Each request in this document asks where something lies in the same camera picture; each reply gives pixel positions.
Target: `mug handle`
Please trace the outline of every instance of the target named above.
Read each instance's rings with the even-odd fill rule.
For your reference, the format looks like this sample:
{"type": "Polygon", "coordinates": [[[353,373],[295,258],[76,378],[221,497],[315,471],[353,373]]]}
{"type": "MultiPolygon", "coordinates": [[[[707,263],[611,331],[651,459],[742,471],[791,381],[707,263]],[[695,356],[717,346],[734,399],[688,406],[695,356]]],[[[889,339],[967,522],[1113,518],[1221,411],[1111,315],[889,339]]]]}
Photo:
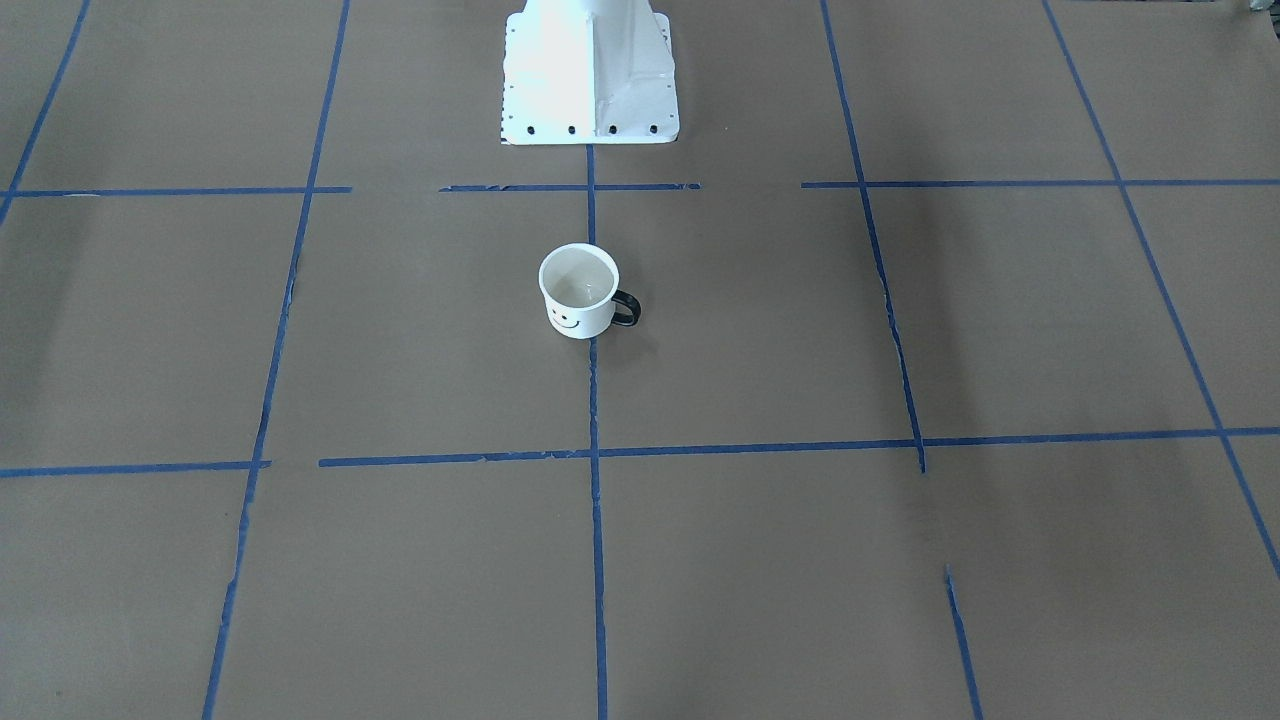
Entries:
{"type": "Polygon", "coordinates": [[[622,292],[621,290],[613,293],[613,301],[618,305],[625,306],[631,310],[630,315],[623,315],[622,313],[613,314],[613,324],[622,325],[623,328],[630,328],[631,325],[640,322],[640,301],[635,299],[630,292],[622,292]]]}

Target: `floor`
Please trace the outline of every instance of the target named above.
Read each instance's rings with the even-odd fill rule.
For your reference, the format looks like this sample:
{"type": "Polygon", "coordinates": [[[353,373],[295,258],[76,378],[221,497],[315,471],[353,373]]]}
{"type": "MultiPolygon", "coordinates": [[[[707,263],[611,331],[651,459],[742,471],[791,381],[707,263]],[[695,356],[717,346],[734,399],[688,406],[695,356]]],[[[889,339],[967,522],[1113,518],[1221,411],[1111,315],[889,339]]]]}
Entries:
{"type": "Polygon", "coordinates": [[[658,0],[516,149],[517,0],[4,3],[0,717],[1275,717],[1243,4],[658,0]]]}

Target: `white mug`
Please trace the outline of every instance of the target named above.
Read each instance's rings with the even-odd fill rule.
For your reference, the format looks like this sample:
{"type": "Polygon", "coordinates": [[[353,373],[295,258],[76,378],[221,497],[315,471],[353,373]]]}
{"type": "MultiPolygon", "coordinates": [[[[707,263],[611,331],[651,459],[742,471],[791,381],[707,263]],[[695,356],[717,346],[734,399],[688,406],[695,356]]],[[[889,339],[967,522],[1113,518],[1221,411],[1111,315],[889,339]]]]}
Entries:
{"type": "Polygon", "coordinates": [[[594,245],[575,242],[552,250],[538,268],[538,287],[552,327],[564,337],[588,340],[611,324],[636,324],[640,302],[618,290],[618,264],[594,245]],[[614,302],[631,314],[614,313],[614,302]]]}

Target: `gray floor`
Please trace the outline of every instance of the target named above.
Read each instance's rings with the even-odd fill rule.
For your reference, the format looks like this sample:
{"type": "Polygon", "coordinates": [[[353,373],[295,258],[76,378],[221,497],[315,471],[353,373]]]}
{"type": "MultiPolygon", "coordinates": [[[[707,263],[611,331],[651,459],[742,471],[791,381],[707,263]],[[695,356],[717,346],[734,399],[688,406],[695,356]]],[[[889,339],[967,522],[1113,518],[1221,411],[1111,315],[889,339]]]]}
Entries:
{"type": "Polygon", "coordinates": [[[827,5],[598,150],[517,0],[0,5],[0,717],[1275,717],[1268,19],[827,5]]]}

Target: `smiley face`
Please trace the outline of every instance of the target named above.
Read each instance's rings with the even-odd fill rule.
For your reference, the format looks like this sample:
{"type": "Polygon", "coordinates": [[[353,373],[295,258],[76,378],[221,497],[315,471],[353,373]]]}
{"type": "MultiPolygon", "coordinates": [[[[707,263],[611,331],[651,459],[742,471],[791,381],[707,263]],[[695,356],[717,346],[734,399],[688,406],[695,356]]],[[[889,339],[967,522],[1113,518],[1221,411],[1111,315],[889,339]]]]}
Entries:
{"type": "Polygon", "coordinates": [[[559,310],[556,310],[554,307],[548,307],[547,313],[552,316],[553,323],[564,328],[566,331],[571,331],[582,324],[582,320],[573,320],[572,325],[568,324],[568,315],[561,313],[559,310]]]}

